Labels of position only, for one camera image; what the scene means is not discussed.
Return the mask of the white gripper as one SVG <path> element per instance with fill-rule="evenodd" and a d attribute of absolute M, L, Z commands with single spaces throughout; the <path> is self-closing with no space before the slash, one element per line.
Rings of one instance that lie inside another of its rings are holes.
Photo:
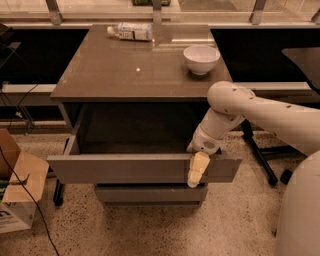
<path fill-rule="evenodd" d="M 196 188 L 210 163 L 209 155 L 215 154 L 222 145 L 222 141 L 206 134 L 201 125 L 198 125 L 186 151 L 195 153 L 190 160 L 187 184 Z"/>

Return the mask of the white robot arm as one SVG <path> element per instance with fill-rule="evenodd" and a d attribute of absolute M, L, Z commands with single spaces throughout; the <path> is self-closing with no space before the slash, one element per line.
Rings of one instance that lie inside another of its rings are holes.
<path fill-rule="evenodd" d="M 274 256 L 320 256 L 320 110 L 258 97 L 229 81 L 213 84 L 209 109 L 187 150 L 189 187 L 196 187 L 223 138 L 248 120 L 306 155 L 283 194 Z"/>

